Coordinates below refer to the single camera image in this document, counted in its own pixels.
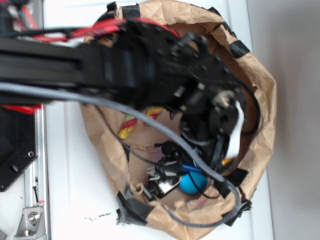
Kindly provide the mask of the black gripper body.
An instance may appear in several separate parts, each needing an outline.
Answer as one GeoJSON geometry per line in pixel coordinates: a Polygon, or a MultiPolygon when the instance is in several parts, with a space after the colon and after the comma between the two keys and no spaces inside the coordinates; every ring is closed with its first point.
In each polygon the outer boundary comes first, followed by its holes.
{"type": "MultiPolygon", "coordinates": [[[[208,167],[219,174],[226,171],[233,163],[233,157],[225,157],[223,147],[213,148],[214,142],[196,142],[190,144],[195,153],[205,161],[208,167]]],[[[195,163],[186,151],[173,141],[166,141],[161,145],[164,156],[153,167],[146,169],[148,174],[148,185],[146,186],[146,198],[155,200],[163,198],[174,189],[179,188],[182,176],[195,172],[207,179],[205,172],[195,163]]],[[[216,199],[218,196],[208,196],[203,192],[198,193],[207,199],[216,199]]]]}

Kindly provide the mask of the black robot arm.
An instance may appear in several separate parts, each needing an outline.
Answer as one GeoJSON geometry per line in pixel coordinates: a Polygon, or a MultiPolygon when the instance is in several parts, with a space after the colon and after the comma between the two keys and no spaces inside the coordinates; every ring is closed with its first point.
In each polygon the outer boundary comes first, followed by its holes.
{"type": "Polygon", "coordinates": [[[113,47],[65,47],[52,39],[38,42],[43,30],[0,35],[0,176],[6,190],[32,162],[32,116],[21,106],[77,101],[139,115],[146,107],[182,113],[182,137],[170,134],[201,170],[229,190],[219,174],[224,148],[204,150],[230,139],[245,109],[240,81],[223,60],[208,51],[206,40],[189,32],[180,37],[165,26],[139,20],[109,19],[87,29],[62,29],[68,38],[86,33],[118,33],[113,47]]]}

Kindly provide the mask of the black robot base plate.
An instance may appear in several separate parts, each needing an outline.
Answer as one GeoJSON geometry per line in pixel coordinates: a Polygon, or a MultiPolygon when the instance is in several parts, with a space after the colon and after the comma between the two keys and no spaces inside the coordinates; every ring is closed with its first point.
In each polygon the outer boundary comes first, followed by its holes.
{"type": "Polygon", "coordinates": [[[37,156],[35,116],[0,109],[0,191],[7,191],[37,156]]]}

